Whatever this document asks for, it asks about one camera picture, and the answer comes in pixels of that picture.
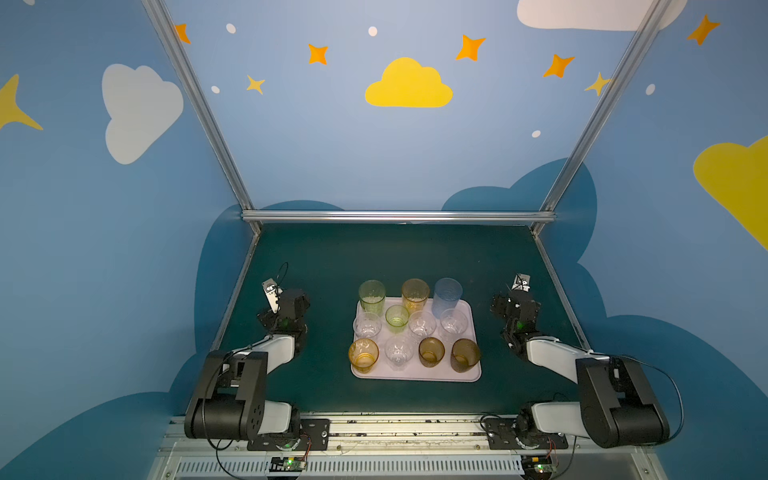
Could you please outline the tall green tumbler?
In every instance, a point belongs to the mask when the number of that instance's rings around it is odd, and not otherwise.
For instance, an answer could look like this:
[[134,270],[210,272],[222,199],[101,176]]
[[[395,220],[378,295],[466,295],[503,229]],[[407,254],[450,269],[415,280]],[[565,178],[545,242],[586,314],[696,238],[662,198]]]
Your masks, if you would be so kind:
[[384,314],[386,300],[385,285],[379,280],[366,280],[358,289],[358,297],[362,310],[378,316]]

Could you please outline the clear faceted glass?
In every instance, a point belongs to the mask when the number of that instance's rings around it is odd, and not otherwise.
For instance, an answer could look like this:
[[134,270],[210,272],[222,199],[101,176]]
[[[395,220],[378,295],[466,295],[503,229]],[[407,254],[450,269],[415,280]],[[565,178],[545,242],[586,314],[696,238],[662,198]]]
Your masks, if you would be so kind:
[[469,326],[469,318],[458,308],[449,308],[441,314],[440,325],[448,336],[460,337]]
[[435,333],[437,321],[430,312],[419,310],[410,315],[408,327],[415,338],[424,339]]
[[391,337],[385,344],[385,357],[393,370],[404,370],[415,352],[414,342],[405,336]]
[[355,339],[375,339],[382,330],[381,317],[373,312],[363,311],[353,322]]

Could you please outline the tall amber tumbler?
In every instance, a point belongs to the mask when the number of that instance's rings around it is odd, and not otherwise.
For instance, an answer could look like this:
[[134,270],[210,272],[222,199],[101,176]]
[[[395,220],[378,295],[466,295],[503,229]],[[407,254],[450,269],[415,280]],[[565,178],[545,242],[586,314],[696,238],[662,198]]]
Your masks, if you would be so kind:
[[411,278],[402,284],[403,305],[410,314],[424,309],[430,295],[429,285],[422,279]]

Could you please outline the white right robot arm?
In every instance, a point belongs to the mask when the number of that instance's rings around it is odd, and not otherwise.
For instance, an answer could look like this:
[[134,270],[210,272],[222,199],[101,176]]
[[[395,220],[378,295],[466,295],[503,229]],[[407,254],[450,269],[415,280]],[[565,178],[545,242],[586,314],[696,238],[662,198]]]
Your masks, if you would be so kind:
[[525,404],[514,423],[518,443],[534,448],[550,435],[591,439],[602,448],[660,445],[675,437],[645,372],[645,363],[568,345],[537,327],[541,304],[530,292],[492,297],[490,310],[505,322],[510,350],[578,387],[577,402]]

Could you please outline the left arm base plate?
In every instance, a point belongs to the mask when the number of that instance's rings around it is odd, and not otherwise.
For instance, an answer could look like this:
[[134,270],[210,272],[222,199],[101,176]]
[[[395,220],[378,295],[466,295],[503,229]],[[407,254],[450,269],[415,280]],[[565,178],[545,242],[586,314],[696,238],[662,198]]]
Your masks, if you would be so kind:
[[255,440],[249,440],[247,450],[298,452],[309,448],[311,451],[325,451],[329,430],[329,419],[294,419],[284,432],[259,434]]

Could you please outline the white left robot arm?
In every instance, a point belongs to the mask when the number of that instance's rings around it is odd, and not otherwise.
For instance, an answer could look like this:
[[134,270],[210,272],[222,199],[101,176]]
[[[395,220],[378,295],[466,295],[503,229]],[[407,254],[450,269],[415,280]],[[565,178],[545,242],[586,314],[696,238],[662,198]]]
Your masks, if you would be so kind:
[[266,398],[268,375],[306,345],[309,296],[301,289],[268,295],[274,305],[258,315],[264,339],[210,352],[188,405],[184,432],[191,439],[247,441],[251,449],[301,440],[298,409]]

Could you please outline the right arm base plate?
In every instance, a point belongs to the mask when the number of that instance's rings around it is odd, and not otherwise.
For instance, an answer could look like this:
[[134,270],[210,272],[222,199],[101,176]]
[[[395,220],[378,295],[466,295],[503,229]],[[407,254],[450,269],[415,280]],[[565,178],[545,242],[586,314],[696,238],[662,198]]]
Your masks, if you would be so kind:
[[491,450],[561,450],[569,447],[564,435],[552,433],[518,434],[515,418],[483,416],[479,420]]

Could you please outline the short brown textured cup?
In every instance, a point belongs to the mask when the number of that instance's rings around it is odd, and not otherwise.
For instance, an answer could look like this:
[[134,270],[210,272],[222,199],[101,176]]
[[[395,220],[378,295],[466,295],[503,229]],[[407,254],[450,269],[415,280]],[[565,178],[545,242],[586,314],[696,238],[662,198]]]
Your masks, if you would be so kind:
[[422,339],[418,345],[418,357],[420,363],[426,368],[436,367],[445,356],[445,346],[436,337]]

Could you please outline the short green glass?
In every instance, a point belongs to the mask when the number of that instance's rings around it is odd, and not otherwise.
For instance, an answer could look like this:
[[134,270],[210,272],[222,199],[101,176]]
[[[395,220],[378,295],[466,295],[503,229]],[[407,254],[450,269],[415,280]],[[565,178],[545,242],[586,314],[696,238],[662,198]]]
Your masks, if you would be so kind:
[[385,312],[387,328],[393,334],[403,332],[409,322],[410,313],[402,304],[392,305]]

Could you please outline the dark brown textured tall cup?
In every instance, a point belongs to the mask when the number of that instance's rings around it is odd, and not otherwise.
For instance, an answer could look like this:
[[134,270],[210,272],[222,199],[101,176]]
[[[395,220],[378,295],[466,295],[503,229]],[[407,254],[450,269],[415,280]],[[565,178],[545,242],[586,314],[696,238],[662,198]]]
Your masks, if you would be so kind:
[[451,349],[450,365],[457,373],[464,373],[476,366],[482,358],[479,346],[471,339],[461,338]]

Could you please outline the frosted blue tall tumbler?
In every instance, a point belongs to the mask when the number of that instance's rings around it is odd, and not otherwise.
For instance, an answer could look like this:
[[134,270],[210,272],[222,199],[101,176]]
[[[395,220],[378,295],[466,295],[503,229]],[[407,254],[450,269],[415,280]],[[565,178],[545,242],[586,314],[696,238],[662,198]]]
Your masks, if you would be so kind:
[[432,314],[440,318],[446,310],[456,307],[462,295],[463,287],[457,280],[449,277],[439,279],[433,289]]

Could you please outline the short yellow amber glass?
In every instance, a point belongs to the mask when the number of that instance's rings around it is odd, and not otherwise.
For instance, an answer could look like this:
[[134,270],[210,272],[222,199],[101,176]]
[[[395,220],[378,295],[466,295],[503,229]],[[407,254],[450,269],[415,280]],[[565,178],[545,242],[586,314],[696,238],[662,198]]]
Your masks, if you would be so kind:
[[355,340],[348,349],[348,359],[355,372],[367,374],[379,359],[378,344],[370,338]]

